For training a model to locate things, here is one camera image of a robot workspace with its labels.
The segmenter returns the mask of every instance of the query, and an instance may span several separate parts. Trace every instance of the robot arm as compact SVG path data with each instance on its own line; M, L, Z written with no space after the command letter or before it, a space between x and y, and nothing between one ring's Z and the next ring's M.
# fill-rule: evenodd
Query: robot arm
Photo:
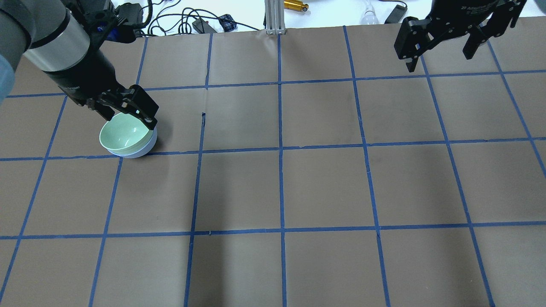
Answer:
M394 43L399 59L407 61L413 72L417 60L426 50L440 42L470 34L463 53L471 59L478 47L490 37L504 34L508 24L513 28L526 0L433 0L432 9L423 20L407 17L402 21ZM489 15L487 25L481 26Z
M99 50L112 30L132 31L124 27L127 20L109 10L78 13L75 9L71 13L60 0L0 0L0 67L5 72L0 73L4 83L0 87L7 88L0 98L11 90L13 72L24 53L76 104L106 120L116 109L153 129L158 105L142 87L120 85L114 67ZM134 40L133 35L124 43Z

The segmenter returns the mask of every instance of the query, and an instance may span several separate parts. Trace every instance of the gold cylinder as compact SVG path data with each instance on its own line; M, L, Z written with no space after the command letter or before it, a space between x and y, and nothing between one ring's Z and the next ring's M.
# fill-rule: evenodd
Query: gold cylinder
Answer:
M302 1L298 0L287 0L284 2L284 8L295 11L307 11L309 9L309 4L304 4Z

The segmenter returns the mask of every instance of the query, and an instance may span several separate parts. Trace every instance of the light blue cup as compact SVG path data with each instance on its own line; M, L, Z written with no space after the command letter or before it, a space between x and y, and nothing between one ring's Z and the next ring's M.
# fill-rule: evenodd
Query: light blue cup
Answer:
M149 130L130 114L118 113L100 130L100 144L111 154L124 158L138 158L157 141L157 127Z

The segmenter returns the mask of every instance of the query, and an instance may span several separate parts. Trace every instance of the white background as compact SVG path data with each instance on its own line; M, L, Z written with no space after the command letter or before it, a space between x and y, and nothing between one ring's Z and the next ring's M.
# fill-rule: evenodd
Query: white background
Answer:
M370 0L375 8L377 18L383 23L393 8L399 4L397 2L380 2ZM140 3L146 5L146 0L112 0L115 6L126 2ZM177 0L168 0L160 5L153 6L153 15L155 15L165 6L176 3ZM414 16L423 19L430 12L432 0L406 0L408 11L406 16ZM360 20L364 13L363 0L307 0L304 3L309 4L307 12L296 12L284 10L284 23L287 28L316 28L316 27L335 27L352 26L361 24ZM263 29L265 3L263 0L181 0L181 2L163 14L181 13L185 7L194 9L206 9L218 16L230 14L237 22L245 23L258 29ZM534 0L528 0L525 4L522 17L544 16L537 8ZM179 20L179 17L168 16L160 19L163 28L168 29ZM222 27L215 20L210 20L209 24L218 32L223 32ZM236 31L248 31L248 28L238 26ZM156 35L162 35L161 31L154 32Z

